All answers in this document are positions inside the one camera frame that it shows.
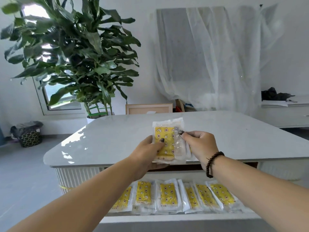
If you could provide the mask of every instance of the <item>glossy tabletop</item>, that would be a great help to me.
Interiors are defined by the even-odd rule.
[[[185,130],[213,133],[220,151],[245,161],[308,158],[309,141],[230,111],[114,115],[98,118],[44,155],[51,167],[110,166],[153,134],[152,122],[183,117]]]

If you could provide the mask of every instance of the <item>patterned basket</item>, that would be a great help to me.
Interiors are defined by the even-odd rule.
[[[40,132],[31,131],[18,137],[22,147],[32,147],[42,142],[42,135]]]

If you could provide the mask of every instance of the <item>right hand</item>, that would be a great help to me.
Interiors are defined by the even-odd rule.
[[[192,153],[206,171],[206,165],[210,158],[219,152],[214,135],[202,131],[191,131],[184,132],[181,137],[189,144]]]

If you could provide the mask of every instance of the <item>white table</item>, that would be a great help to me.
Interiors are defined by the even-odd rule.
[[[68,137],[44,155],[44,163],[55,168],[60,185],[76,187],[134,150],[146,136],[153,134],[152,122],[183,117],[185,130],[201,130],[213,133],[220,151],[241,161],[259,161],[259,168],[267,171],[263,163],[280,163],[285,168],[292,163],[296,172],[285,171],[281,176],[277,169],[269,172],[283,178],[301,174],[299,167],[309,158],[309,141],[252,117],[229,111],[160,113],[143,115],[116,115],[96,119]],[[197,160],[187,164],[198,163]],[[148,173],[145,179],[181,178],[207,180],[202,171]],[[105,217],[103,222],[142,222],[177,220],[213,220],[259,218],[248,214],[201,214],[168,216]]]

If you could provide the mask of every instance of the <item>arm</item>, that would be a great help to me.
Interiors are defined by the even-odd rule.
[[[214,135],[193,131],[183,133],[182,137],[206,170],[208,160],[219,151]],[[309,189],[225,156],[214,160],[211,171],[221,184],[277,231],[309,231]]]
[[[164,139],[160,143],[151,142],[152,136],[147,137],[129,157],[52,201],[8,232],[93,231],[133,181],[149,169],[167,166],[152,163],[164,146]]]

